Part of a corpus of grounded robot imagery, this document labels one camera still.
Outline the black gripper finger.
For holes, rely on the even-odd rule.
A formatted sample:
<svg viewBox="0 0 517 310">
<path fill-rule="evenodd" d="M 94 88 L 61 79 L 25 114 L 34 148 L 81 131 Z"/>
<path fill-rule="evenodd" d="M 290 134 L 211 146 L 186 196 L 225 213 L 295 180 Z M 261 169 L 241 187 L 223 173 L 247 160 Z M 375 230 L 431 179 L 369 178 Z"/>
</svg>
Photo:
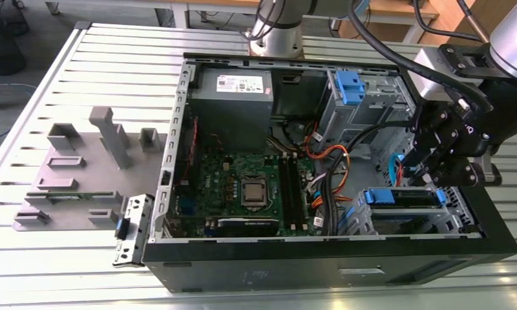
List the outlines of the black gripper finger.
<svg viewBox="0 0 517 310">
<path fill-rule="evenodd" d="M 427 101 L 417 109 L 411 123 L 411 149 L 402 159 L 403 175 L 421 176 L 422 161 L 433 149 L 457 153 L 461 118 L 454 103 Z"/>
<path fill-rule="evenodd" d="M 477 171 L 467 156 L 433 149 L 422 161 L 419 180 L 435 187 L 478 185 Z"/>
</svg>

